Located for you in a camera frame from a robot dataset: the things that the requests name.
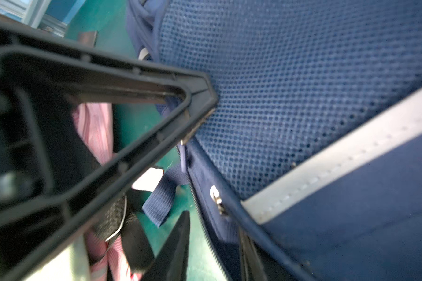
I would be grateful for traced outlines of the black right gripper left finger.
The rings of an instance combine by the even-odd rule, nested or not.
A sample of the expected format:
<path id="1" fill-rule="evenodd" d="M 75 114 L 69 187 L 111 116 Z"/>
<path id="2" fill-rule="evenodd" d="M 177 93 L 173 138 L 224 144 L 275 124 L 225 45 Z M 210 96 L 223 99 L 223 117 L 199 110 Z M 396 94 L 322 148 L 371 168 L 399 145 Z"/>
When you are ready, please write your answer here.
<path id="1" fill-rule="evenodd" d="M 190 213 L 183 211 L 142 281 L 186 281 L 190 229 Z"/>

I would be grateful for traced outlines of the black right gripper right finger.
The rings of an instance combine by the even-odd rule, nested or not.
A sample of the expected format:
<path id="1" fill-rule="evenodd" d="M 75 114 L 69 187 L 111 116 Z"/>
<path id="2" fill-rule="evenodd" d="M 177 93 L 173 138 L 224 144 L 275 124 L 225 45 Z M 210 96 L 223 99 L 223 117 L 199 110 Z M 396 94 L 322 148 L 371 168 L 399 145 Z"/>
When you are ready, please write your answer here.
<path id="1" fill-rule="evenodd" d="M 266 281 L 264 265 L 252 239 L 239 228 L 239 253 L 243 281 Z"/>

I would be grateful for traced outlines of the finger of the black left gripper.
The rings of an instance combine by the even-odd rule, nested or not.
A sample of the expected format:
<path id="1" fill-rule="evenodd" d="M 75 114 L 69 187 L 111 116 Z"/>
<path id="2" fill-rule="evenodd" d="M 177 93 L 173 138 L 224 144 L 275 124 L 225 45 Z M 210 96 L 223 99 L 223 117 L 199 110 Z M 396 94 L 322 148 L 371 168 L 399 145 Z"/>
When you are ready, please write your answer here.
<path id="1" fill-rule="evenodd" d="M 87 148 L 73 112 L 82 103 L 173 101 L 167 117 L 103 166 L 116 180 L 88 193 Z M 19 281 L 97 220 L 112 196 L 215 110 L 206 74 L 107 54 L 0 21 L 0 281 Z"/>

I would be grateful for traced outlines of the pink backpack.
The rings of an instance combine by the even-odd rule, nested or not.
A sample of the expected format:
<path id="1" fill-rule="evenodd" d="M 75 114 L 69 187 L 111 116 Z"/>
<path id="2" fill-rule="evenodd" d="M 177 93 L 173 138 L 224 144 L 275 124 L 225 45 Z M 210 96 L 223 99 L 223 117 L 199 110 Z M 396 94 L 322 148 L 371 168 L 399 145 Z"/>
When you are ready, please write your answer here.
<path id="1" fill-rule="evenodd" d="M 110 103 L 82 103 L 73 112 L 73 118 L 76 132 L 87 148 L 86 174 L 93 174 L 96 178 L 88 193 L 95 199 L 118 177 L 116 172 L 103 170 L 103 166 L 114 157 L 112 106 Z M 140 280 L 141 275 L 131 269 L 124 253 L 122 235 L 128 210 L 126 196 L 112 196 L 97 221 L 85 232 L 91 280 Z"/>

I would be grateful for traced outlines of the navy blue backpack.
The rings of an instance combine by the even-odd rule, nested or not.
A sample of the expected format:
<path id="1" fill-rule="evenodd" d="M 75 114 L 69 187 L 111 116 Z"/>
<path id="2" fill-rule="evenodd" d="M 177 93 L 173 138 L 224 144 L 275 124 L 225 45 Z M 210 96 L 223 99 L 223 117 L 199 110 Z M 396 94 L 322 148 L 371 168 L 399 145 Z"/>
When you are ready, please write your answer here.
<path id="1" fill-rule="evenodd" d="M 128 1 L 153 61 L 219 102 L 143 206 L 190 182 L 219 259 L 274 280 L 422 281 L 422 1 Z"/>

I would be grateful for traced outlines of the beige and navy backpack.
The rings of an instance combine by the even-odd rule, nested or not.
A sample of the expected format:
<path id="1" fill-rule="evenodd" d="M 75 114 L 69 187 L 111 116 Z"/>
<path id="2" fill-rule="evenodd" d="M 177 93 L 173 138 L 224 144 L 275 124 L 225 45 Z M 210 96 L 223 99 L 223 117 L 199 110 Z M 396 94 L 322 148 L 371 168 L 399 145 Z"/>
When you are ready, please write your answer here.
<path id="1" fill-rule="evenodd" d="M 153 192 L 164 170 L 151 167 L 131 186 L 134 190 Z M 24 278 L 26 281 L 89 281 L 90 265 L 83 236 L 77 238 L 56 257 Z"/>

